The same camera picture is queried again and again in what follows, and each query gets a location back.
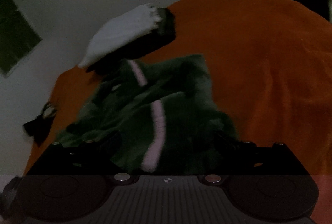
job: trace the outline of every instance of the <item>orange blanket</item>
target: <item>orange blanket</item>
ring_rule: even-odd
[[[214,101],[242,139],[283,141],[311,174],[326,175],[314,177],[320,198],[312,217],[332,223],[331,24],[291,0],[181,0],[169,8],[175,41],[142,60],[202,53]],[[26,171],[100,79],[76,67],[59,77],[50,100],[58,114],[44,144],[33,145]]]

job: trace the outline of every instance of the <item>circular pad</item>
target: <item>circular pad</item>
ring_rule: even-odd
[[[239,210],[268,221],[308,216],[318,199],[315,182],[304,175],[232,176],[226,193]]]
[[[108,196],[109,186],[100,175],[25,176],[17,192],[27,216],[49,222],[69,221],[88,215]]]

